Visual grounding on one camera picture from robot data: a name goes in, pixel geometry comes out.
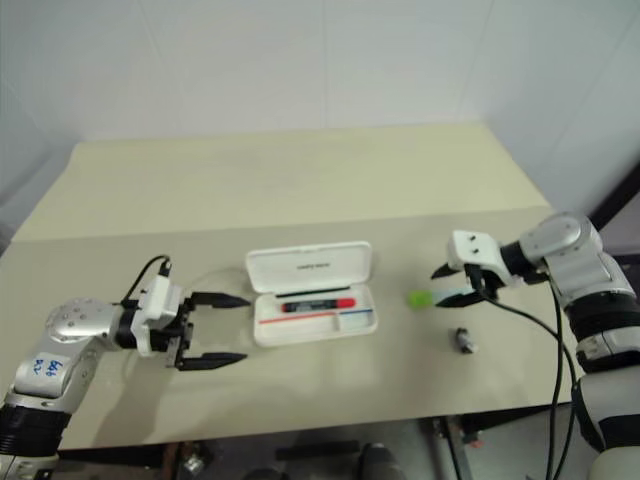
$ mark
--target tabletop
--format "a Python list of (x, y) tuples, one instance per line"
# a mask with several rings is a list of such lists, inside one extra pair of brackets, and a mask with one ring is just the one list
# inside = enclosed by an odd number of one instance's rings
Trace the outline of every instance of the tabletop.
[[(106, 353), (62, 448), (546, 404), (556, 347), (542, 329), (491, 305), (412, 311), (405, 298), (416, 288), (464, 284), (462, 275), (430, 280), (453, 229), (507, 242), (549, 213), (481, 124), (81, 144), (0, 258), (0, 387), (52, 308), (76, 296), (121, 298), (157, 253), (171, 255), (172, 279), (187, 291), (254, 299), (248, 251), (366, 240), (374, 334), (261, 348), (250, 308), (196, 310), (191, 353), (248, 358), (178, 372), (162, 357)], [(544, 285), (505, 290), (501, 299), (553, 323)], [(458, 327), (479, 352), (456, 350)]]

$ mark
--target red line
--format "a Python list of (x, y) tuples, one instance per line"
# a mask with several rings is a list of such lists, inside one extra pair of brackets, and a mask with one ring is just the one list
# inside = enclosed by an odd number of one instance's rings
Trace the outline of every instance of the red line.
[(286, 322), (287, 320), (302, 320), (303, 318), (334, 317), (335, 315), (335, 313), (311, 313), (309, 315), (295, 315), (293, 317), (270, 318), (269, 320), (260, 320), (258, 323), (262, 325), (264, 323)]

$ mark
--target white wall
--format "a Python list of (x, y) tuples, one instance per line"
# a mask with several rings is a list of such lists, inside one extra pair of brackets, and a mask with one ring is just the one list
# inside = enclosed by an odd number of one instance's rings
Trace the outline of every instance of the white wall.
[(589, 211), (640, 149), (639, 10), (0, 0), (0, 238), (80, 140), (476, 118), (557, 207)]

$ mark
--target small green object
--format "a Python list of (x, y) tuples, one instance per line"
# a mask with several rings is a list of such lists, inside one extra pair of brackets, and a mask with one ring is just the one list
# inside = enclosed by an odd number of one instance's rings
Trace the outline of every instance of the small green object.
[(429, 290), (414, 290), (407, 297), (411, 308), (425, 308), (434, 304), (433, 295)]

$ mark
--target red marker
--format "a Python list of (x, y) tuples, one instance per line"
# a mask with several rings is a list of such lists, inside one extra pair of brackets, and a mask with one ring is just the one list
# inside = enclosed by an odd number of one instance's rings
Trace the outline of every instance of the red marker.
[(284, 313), (310, 312), (313, 310), (331, 310), (333, 308), (351, 308), (355, 306), (355, 298), (335, 298), (333, 300), (308, 300), (306, 302), (283, 303), (282, 311)]

